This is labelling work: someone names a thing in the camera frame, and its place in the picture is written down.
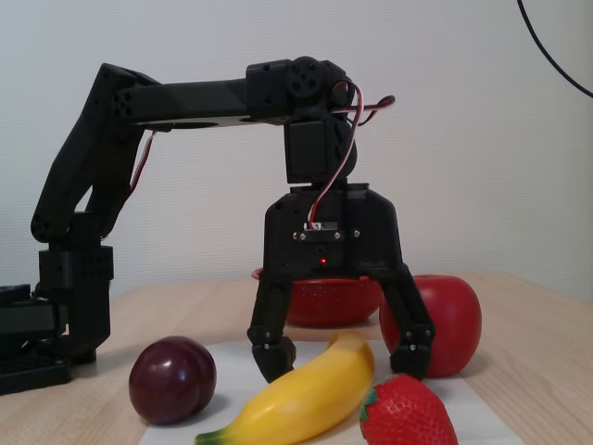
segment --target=robotic arm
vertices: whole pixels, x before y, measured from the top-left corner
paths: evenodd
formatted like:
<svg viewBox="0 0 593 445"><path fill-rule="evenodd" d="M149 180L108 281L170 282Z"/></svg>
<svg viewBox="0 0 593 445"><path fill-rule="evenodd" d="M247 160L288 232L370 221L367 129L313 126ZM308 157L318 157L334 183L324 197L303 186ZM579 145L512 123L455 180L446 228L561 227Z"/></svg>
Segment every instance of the robotic arm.
<svg viewBox="0 0 593 445"><path fill-rule="evenodd" d="M350 108L350 85L335 64L311 57L203 83L161 84L103 64L32 218L33 236L48 244L39 284L32 294L28 286L0 288L0 394L69 381L70 367L93 362L108 338L113 251L101 243L131 193L144 131L253 123L283 125L287 182L310 184L292 187L266 213L264 270L247 332L261 372L272 381L292 369L295 348L282 333L294 281L368 275L381 282L405 333L392 368L423 378L435 330L401 259L395 209L367 184L347 183L356 145L347 142L347 114L336 111ZM319 222L307 224L317 204Z"/></svg>

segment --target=toy banana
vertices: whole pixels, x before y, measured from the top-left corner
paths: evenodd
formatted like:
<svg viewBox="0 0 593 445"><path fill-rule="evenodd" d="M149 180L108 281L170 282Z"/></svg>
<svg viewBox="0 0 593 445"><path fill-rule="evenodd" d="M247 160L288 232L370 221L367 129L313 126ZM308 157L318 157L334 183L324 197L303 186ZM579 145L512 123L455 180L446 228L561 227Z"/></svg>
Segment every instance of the toy banana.
<svg viewBox="0 0 593 445"><path fill-rule="evenodd" d="M345 420L372 385L374 357L354 332L337 332L319 357L271 382L225 428L195 445L290 445Z"/></svg>

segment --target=red apple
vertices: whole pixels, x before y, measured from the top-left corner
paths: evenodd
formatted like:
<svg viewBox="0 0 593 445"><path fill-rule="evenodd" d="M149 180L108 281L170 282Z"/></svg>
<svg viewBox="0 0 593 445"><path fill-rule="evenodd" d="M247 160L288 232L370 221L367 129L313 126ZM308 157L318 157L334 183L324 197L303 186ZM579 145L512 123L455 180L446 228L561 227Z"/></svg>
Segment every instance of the red apple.
<svg viewBox="0 0 593 445"><path fill-rule="evenodd" d="M478 297L465 281L449 275L417 275L414 281L435 324L436 336L427 377L455 375L477 350L482 334ZM381 333L391 351L399 341L399 328L385 299L379 308Z"/></svg>

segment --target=red strawberry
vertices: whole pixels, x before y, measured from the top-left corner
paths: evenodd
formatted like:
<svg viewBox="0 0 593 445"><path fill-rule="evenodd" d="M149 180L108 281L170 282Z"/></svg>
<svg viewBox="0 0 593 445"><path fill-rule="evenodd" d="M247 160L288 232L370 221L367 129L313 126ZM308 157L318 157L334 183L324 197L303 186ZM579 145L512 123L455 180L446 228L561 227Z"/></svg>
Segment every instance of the red strawberry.
<svg viewBox="0 0 593 445"><path fill-rule="evenodd" d="M360 429L369 445L459 445L443 402L409 375L392 376L369 391Z"/></svg>

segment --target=white wall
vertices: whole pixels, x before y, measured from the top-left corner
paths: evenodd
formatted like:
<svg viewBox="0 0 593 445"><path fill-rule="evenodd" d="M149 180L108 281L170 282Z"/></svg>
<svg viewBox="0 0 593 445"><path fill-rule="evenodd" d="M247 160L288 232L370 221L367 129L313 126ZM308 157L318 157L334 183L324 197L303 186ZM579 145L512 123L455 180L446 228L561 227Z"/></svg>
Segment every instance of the white wall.
<svg viewBox="0 0 593 445"><path fill-rule="evenodd" d="M593 88L591 2L525 5ZM360 129L352 178L396 204L414 273L509 271L593 303L593 99L542 57L514 0L1 1L0 283L36 282L29 221L101 62L172 83L302 55L369 101L397 97ZM160 134L108 239L114 295L247 279L286 190L280 128Z"/></svg>

